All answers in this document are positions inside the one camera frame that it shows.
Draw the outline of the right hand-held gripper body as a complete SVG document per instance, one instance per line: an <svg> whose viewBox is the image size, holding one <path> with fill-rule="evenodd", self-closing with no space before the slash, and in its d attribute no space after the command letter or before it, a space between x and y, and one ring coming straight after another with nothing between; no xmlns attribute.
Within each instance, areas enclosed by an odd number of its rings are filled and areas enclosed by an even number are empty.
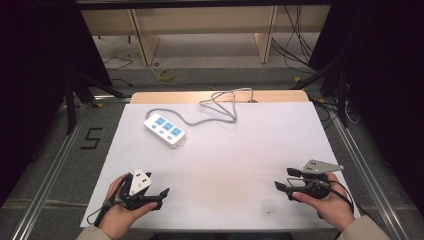
<svg viewBox="0 0 424 240"><path fill-rule="evenodd" d="M300 170L302 176L300 178L294 177L296 180L304 182L303 186L287 187L286 194L289 200L294 200L293 193L301 192L305 193L315 199L323 199L329 193L329 180L327 174L335 171L342 171L344 167L342 165L331 164L322 162L319 160L309 160L306 165Z"/></svg>

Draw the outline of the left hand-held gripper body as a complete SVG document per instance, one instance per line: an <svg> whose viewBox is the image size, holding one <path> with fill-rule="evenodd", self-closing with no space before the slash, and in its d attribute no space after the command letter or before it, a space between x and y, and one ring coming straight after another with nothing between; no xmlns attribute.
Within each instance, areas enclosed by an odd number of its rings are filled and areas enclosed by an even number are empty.
<svg viewBox="0 0 424 240"><path fill-rule="evenodd" d="M163 205L161 197L159 195L145 195L151 184L151 179L146 176L145 172L142 169L137 168L133 174L128 174L124 178L123 186L119 191L121 204L126 209L133 211L146 204L155 202L157 204L155 210L160 210Z"/></svg>

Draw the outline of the person's left hand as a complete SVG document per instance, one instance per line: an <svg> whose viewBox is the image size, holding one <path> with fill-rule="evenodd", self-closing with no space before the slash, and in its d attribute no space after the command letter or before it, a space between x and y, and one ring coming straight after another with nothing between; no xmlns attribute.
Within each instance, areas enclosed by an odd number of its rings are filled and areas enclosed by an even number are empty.
<svg viewBox="0 0 424 240"><path fill-rule="evenodd" d="M156 206L157 204L153 202L130 211L119 204L114 205L103 216L99 228L112 240L119 240L136 220L153 211Z"/></svg>

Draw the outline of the person's right hand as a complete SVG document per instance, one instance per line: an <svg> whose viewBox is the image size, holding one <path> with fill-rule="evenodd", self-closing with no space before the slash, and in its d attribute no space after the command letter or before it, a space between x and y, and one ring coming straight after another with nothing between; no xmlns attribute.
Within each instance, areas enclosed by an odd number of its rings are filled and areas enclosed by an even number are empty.
<svg viewBox="0 0 424 240"><path fill-rule="evenodd" d="M294 192L293 197L316 209L321 217L339 232L355 220L350 204L333 192L323 199L315 199L301 192Z"/></svg>

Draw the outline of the white power strip blue sockets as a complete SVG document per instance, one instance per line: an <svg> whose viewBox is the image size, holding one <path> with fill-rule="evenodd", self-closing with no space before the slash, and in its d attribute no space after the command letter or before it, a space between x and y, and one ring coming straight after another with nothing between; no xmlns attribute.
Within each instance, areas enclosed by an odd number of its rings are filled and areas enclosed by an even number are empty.
<svg viewBox="0 0 424 240"><path fill-rule="evenodd" d="M154 113L148 117L144 121L144 126L153 135L173 149L185 142L186 132L158 113Z"/></svg>

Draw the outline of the white table cover sheet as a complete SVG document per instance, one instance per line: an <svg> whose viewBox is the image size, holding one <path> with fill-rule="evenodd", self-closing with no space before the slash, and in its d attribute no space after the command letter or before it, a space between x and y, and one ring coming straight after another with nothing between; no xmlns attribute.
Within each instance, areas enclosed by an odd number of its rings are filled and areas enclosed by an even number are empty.
<svg viewBox="0 0 424 240"><path fill-rule="evenodd" d="M296 231L325 229L317 212L276 189L290 168L336 158L310 102L238 103L238 120L222 123L197 104L163 104L158 112L186 133L175 149L144 126L149 104L124 108L82 224L89 225L109 184L140 168L163 206L136 222L145 231Z"/></svg>

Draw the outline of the black metal stand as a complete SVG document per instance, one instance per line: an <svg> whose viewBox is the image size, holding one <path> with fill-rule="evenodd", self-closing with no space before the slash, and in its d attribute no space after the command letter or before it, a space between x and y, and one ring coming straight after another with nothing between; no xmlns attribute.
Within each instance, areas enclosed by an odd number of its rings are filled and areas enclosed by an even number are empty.
<svg viewBox="0 0 424 240"><path fill-rule="evenodd" d="M95 97L92 94L90 87L94 86L96 88L99 88L100 90L103 90L106 93L111 94L116 98L130 98L130 95L117 91L112 86L101 83L100 81L95 80L94 78L81 72L71 74L64 81L64 86L68 119L67 134L70 134L73 131L77 123L74 94L76 94L76 96L82 103L92 103Z"/></svg>
<svg viewBox="0 0 424 240"><path fill-rule="evenodd" d="M302 80L300 83L297 83L294 87L292 87L292 90L301 90L318 80L323 80L320 87L320 93L322 96L330 96L333 93L337 94L337 116L342 125L347 127L347 114L345 112L345 101L347 100L346 76L341 63L336 60L332 61L306 80Z"/></svg>

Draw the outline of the black curtain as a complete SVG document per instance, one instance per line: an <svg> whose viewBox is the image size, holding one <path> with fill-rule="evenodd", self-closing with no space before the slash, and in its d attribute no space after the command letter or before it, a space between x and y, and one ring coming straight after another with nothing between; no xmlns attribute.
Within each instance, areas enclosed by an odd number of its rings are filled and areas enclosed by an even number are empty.
<svg viewBox="0 0 424 240"><path fill-rule="evenodd" d="M424 0L329 0L310 65L322 69L357 20L343 64L348 95L424 216Z"/></svg>
<svg viewBox="0 0 424 240"><path fill-rule="evenodd" d="M0 207L80 74L111 84L76 0L0 0Z"/></svg>

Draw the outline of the light wooden desk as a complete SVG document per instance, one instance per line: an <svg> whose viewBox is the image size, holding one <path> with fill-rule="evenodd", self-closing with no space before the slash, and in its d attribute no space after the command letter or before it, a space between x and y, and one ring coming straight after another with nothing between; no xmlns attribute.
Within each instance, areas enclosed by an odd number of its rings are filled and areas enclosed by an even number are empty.
<svg viewBox="0 0 424 240"><path fill-rule="evenodd" d="M252 33L259 60L266 63L274 33L289 32L297 16L302 31L320 32L329 10L328 5L280 5L84 10L82 15L93 36L135 37L144 65L152 63L162 35L211 33Z"/></svg>

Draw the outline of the aluminium frame rail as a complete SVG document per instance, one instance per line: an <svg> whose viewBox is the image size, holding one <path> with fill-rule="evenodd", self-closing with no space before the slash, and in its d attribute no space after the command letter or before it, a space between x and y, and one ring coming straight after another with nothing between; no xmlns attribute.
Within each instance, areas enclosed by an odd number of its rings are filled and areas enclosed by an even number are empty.
<svg viewBox="0 0 424 240"><path fill-rule="evenodd" d="M12 240L27 240L31 234L33 227L43 209L44 204L47 201L47 198L54 186L55 181L57 180L59 173L71 151L71 148L79 134L84 120L87 118L87 115L94 104L97 103L129 103L130 98L117 98L111 95L100 95L96 96L91 103L82 103L81 107L77 111L76 122L74 123L73 128L65 136L58 153L56 154L48 172L46 173L40 187L38 188L35 196L29 202L29 205L26 207L26 211L21 218L14 234Z"/></svg>
<svg viewBox="0 0 424 240"><path fill-rule="evenodd" d="M366 159L354 140L350 130L343 125L336 114L331 113L330 116L333 118L332 123L335 125L339 135L341 136L362 181L370 193L376 209L391 235L391 238L393 240L412 240L407 233L406 228L401 223L401 218L397 214L388 197L385 195L383 188L377 182L377 178L373 175L371 168L367 164Z"/></svg>

